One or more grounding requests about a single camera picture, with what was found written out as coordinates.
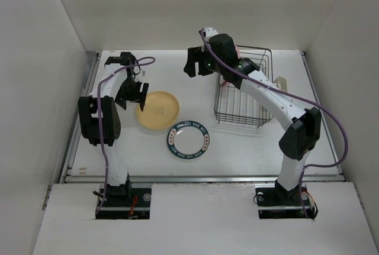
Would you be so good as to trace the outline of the tan plate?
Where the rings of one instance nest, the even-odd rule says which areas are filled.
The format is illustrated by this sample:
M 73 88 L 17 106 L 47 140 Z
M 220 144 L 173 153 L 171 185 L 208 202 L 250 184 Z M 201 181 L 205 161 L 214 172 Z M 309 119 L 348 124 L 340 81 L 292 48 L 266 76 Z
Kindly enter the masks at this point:
M 143 110 L 136 108 L 136 118 L 145 128 L 161 130 L 174 125 L 179 111 L 176 97 L 169 92 L 155 91 L 147 94 Z

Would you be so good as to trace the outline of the green rimmed lettered plate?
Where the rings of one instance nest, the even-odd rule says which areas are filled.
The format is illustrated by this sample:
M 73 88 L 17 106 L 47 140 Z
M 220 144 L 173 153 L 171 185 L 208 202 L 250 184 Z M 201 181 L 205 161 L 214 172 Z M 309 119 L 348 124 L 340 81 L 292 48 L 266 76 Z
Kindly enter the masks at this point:
M 169 152 L 184 162 L 201 157 L 210 145 L 210 133 L 201 123 L 186 120 L 173 125 L 166 137 Z

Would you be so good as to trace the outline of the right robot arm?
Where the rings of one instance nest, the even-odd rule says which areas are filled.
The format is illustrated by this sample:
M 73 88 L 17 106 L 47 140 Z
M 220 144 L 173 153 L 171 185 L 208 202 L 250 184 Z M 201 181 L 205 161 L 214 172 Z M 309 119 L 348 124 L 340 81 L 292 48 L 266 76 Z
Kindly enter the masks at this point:
M 191 78 L 220 74 L 280 123 L 284 130 L 279 140 L 283 160 L 274 196 L 279 203 L 288 204 L 296 197 L 308 155 L 320 138 L 320 111 L 296 103 L 266 77 L 258 64 L 240 57 L 231 36 L 212 28 L 203 28 L 199 34 L 204 44 L 188 49 L 184 72 Z

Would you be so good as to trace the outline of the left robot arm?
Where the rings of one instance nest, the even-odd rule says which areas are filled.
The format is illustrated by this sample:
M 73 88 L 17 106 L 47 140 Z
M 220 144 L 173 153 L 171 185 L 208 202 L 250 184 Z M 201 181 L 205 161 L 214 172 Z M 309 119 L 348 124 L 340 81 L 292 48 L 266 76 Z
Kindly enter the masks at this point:
M 149 85 L 137 81 L 134 70 L 154 61 L 151 57 L 137 59 L 131 52 L 110 56 L 97 87 L 78 99 L 81 134 L 91 145 L 99 147 L 104 157 L 104 188 L 96 193 L 101 202 L 114 200 L 124 206 L 132 200 L 129 174 L 115 144 L 121 136 L 117 108 L 125 110 L 131 102 L 136 103 L 138 109 L 144 109 Z

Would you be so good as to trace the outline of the white cutlery holder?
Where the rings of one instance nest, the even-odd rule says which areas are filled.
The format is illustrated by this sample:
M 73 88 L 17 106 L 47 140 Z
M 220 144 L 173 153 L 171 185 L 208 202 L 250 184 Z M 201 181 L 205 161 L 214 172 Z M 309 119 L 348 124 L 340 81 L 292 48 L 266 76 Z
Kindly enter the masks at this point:
M 274 80 L 274 84 L 283 92 L 288 92 L 287 80 L 286 78 L 279 76 Z

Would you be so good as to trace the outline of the aluminium frame rail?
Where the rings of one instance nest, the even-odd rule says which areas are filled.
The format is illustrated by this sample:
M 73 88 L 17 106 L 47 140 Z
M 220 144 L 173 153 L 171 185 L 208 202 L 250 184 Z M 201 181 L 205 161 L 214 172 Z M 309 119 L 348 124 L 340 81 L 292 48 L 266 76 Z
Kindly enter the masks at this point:
M 121 136 L 115 144 L 120 149 L 133 182 L 152 183 L 226 183 L 274 182 L 280 172 L 282 153 L 278 142 L 284 133 L 276 119 L 261 127 L 218 122 L 214 115 L 217 75 L 189 78 L 183 72 L 186 50 L 133 51 L 136 57 L 153 56 L 158 65 L 146 66 L 142 79 L 150 84 L 149 92 L 167 91 L 179 101 L 178 121 L 193 120 L 205 125 L 210 133 L 210 146 L 198 159 L 184 162 L 173 156 L 166 146 L 168 128 L 151 130 L 136 119 L 136 104 L 120 107 Z M 87 52 L 88 67 L 84 93 L 97 85 L 109 55 L 120 51 Z M 304 52 L 272 50 L 274 79 L 287 79 L 289 93 L 318 101 Z M 172 69 L 170 76 L 161 76 L 161 69 Z M 194 90 L 195 99 L 186 96 L 185 86 Z M 323 115 L 321 136 L 307 159 L 307 164 L 336 163 L 337 154 Z M 102 183 L 102 153 L 83 139 L 78 114 L 72 130 L 58 183 Z

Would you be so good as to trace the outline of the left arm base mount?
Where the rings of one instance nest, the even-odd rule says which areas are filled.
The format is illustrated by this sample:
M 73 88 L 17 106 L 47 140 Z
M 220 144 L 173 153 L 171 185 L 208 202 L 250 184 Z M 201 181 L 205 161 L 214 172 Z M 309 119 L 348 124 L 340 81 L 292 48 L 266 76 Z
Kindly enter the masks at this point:
M 127 196 L 107 196 L 101 207 L 101 199 L 95 209 L 96 220 L 149 220 L 151 188 L 132 188 Z

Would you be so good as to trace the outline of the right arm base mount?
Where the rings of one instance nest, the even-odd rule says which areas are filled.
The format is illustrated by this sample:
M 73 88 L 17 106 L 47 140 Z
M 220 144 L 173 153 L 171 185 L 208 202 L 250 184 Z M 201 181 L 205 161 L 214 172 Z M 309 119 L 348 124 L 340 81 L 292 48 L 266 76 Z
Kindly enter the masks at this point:
M 281 195 L 275 187 L 256 186 L 253 201 L 257 204 L 260 220 L 314 220 L 319 213 L 317 204 L 305 186 L 301 188 L 301 193 L 296 190 L 289 197 Z

